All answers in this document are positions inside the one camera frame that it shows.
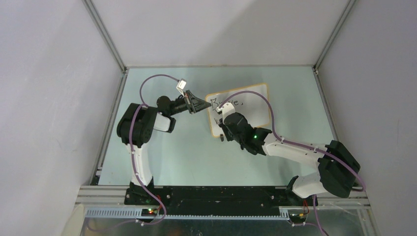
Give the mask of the yellow framed whiteboard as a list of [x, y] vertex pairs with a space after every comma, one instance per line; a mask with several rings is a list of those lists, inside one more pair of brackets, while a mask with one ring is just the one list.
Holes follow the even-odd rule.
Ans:
[[216, 108], [226, 98], [241, 91], [244, 93], [235, 95], [228, 100], [234, 106], [236, 112], [244, 115], [248, 123], [253, 127], [262, 127], [270, 124], [270, 111], [267, 103], [264, 101], [265, 99], [268, 100], [268, 85], [266, 83], [211, 93], [205, 97], [205, 101], [211, 104], [211, 107], [208, 108], [208, 118], [213, 137], [218, 138], [223, 133], [218, 126], [222, 116], [217, 113]]

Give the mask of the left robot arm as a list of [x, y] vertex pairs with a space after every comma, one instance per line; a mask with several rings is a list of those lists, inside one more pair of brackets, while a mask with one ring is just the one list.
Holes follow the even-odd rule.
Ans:
[[176, 119], [182, 112], [195, 114], [210, 107], [210, 103], [196, 97], [187, 90], [175, 100], [167, 96], [157, 99], [156, 107], [131, 103], [117, 125], [117, 136], [131, 155], [132, 186], [140, 186], [136, 198], [144, 205], [155, 200], [155, 191], [148, 186], [153, 181], [147, 154], [148, 142], [154, 131], [172, 133]]

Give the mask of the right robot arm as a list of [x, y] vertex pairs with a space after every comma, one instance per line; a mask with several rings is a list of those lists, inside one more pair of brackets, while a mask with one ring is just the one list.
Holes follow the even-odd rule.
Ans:
[[287, 185], [286, 199], [294, 206], [306, 198], [330, 193], [347, 198], [354, 189], [360, 164], [339, 141], [328, 145], [301, 144], [276, 137], [272, 130], [252, 127], [240, 113], [220, 119], [219, 127], [227, 141], [236, 141], [253, 155], [277, 156], [314, 169], [306, 176], [295, 176]]

